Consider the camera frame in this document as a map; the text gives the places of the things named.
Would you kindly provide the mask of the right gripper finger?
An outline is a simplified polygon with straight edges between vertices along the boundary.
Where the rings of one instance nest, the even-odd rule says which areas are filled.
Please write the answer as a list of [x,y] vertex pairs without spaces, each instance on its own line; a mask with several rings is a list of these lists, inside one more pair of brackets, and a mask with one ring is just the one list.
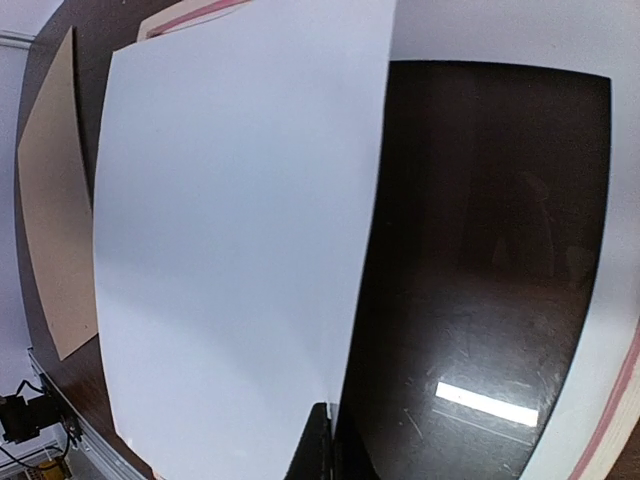
[[312,406],[285,480],[331,478],[331,423],[326,403]]

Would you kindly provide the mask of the clear acrylic sheet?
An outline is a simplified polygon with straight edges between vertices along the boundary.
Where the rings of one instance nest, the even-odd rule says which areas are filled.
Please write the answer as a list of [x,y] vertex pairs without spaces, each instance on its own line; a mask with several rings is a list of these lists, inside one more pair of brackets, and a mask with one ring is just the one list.
[[342,426],[372,479],[516,479],[591,301],[611,82],[480,62],[389,67]]

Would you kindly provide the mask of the pink wooden picture frame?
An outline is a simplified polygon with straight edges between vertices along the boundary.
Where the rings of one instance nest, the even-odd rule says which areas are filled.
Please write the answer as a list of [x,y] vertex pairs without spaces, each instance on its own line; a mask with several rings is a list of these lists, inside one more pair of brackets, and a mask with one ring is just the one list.
[[282,479],[351,413],[395,479],[601,478],[639,348],[635,1],[220,1],[112,58],[114,424]]

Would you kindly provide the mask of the brown backing board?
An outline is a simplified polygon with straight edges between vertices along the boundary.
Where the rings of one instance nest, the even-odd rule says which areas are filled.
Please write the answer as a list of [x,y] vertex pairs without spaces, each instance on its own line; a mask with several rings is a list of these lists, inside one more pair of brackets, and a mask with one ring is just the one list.
[[79,135],[73,34],[66,33],[18,146],[29,254],[60,359],[98,333],[93,216]]

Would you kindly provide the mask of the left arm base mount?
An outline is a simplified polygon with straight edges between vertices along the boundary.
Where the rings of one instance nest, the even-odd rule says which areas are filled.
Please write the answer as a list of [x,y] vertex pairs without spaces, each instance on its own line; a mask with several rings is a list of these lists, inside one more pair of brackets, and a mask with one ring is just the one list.
[[[27,459],[31,454],[18,457],[10,453],[4,445],[22,444],[36,439],[46,428],[60,426],[63,431],[64,447],[45,446],[44,452],[52,457],[35,465]],[[44,386],[36,387],[28,380],[22,380],[15,393],[1,397],[1,453],[7,461],[1,465],[19,466],[25,474],[35,473],[37,479],[71,479],[72,472],[67,459],[71,447],[79,438],[77,425],[62,409],[61,404],[48,393]]]

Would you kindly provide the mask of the white mat board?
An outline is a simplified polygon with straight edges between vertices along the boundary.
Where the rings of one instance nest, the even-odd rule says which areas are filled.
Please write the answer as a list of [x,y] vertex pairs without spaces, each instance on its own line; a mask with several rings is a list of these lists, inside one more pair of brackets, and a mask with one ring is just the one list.
[[602,479],[639,418],[639,5],[401,1],[396,60],[528,64],[611,82],[610,177],[592,299],[526,479]]

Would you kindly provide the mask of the landscape photo print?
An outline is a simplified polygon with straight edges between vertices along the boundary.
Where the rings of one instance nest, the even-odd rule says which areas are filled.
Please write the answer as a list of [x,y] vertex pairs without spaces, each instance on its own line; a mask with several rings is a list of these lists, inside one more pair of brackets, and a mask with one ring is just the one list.
[[94,187],[115,429],[166,479],[281,479],[341,399],[395,5],[253,1],[112,56]]

